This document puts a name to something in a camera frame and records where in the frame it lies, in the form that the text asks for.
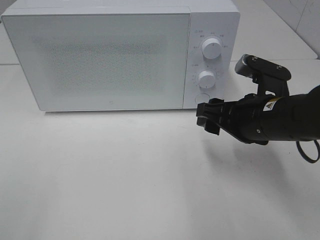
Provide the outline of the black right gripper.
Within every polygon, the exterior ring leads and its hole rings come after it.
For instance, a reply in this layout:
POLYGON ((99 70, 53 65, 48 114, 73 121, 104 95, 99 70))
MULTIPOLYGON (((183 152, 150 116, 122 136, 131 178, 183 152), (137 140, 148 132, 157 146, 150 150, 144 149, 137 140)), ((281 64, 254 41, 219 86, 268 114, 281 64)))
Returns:
POLYGON ((217 136, 222 127, 243 143, 267 145, 276 133, 272 130, 275 126, 272 120, 279 122, 274 113, 276 104, 289 96, 288 80, 289 74, 253 75, 252 82, 257 84, 257 93, 249 93, 238 101, 224 102, 222 99, 212 98, 208 102, 199 103, 196 124, 217 136))

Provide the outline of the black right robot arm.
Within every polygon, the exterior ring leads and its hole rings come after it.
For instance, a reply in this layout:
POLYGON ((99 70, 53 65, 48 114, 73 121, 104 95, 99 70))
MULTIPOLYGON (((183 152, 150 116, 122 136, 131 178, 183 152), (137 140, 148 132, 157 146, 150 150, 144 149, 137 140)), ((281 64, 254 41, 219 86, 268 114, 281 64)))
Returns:
POLYGON ((196 124, 219 135, 224 130, 245 144, 308 142, 320 138, 320 88, 289 95, 285 80, 255 76, 257 93, 238 101, 218 98, 197 106, 196 124))

